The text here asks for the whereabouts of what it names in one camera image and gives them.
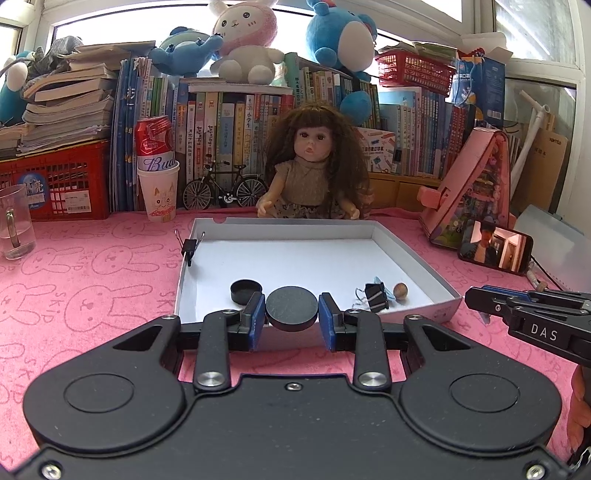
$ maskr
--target black round puck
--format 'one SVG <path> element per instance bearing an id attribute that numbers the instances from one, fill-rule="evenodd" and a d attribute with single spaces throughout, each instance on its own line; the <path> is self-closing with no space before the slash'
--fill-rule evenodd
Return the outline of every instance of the black round puck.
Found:
<path id="1" fill-rule="evenodd" d="M 267 297 L 267 318 L 271 325 L 285 332 L 301 332 L 314 324 L 318 300 L 301 287 L 281 287 Z"/>
<path id="2" fill-rule="evenodd" d="M 254 280 L 237 280 L 230 286 L 232 301 L 239 305 L 246 305 L 252 295 L 258 291 L 262 291 L 261 284 Z"/>

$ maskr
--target red soda can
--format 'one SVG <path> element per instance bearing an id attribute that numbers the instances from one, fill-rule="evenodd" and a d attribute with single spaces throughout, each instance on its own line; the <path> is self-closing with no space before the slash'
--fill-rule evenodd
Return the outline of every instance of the red soda can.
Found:
<path id="1" fill-rule="evenodd" d="M 138 169 L 158 171 L 174 167 L 173 125 L 167 116 L 139 120 L 134 134 Z"/>

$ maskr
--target blue box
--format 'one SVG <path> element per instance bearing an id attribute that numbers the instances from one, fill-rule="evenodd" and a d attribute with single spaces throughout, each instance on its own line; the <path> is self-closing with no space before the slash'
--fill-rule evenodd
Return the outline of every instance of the blue box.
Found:
<path id="1" fill-rule="evenodd" d="M 476 105 L 476 120 L 503 128 L 505 65 L 487 57 L 463 57 L 452 81 L 454 105 Z"/>

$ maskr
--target blue gripper pad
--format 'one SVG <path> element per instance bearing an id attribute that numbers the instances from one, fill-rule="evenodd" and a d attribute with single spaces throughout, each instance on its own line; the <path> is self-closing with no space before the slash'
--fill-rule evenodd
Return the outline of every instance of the blue gripper pad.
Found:
<path id="1" fill-rule="evenodd" d="M 320 323 L 320 331 L 322 332 L 325 347 L 327 350 L 334 352 L 336 348 L 335 326 L 328 305 L 322 296 L 318 298 L 318 322 Z"/>
<path id="2" fill-rule="evenodd" d="M 482 289 L 489 291 L 491 293 L 496 293 L 496 294 L 503 295 L 506 297 L 517 297 L 523 301 L 531 301 L 530 296 L 524 291 L 510 290 L 508 288 L 501 288 L 501 287 L 493 287 L 492 285 L 484 285 L 482 287 Z"/>
<path id="3" fill-rule="evenodd" d="M 248 332 L 248 348 L 256 350 L 258 341 L 261 338 L 262 328 L 265 326 L 265 296 L 261 295 L 259 303 L 251 317 L 251 331 Z"/>

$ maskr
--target pink toy box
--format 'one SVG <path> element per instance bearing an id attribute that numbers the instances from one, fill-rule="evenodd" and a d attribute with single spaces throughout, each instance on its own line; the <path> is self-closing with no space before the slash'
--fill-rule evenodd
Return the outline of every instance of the pink toy box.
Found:
<path id="1" fill-rule="evenodd" d="M 475 128 L 439 189 L 418 192 L 426 207 L 420 222 L 429 241 L 457 249 L 468 219 L 509 228 L 509 177 L 505 134 Z"/>

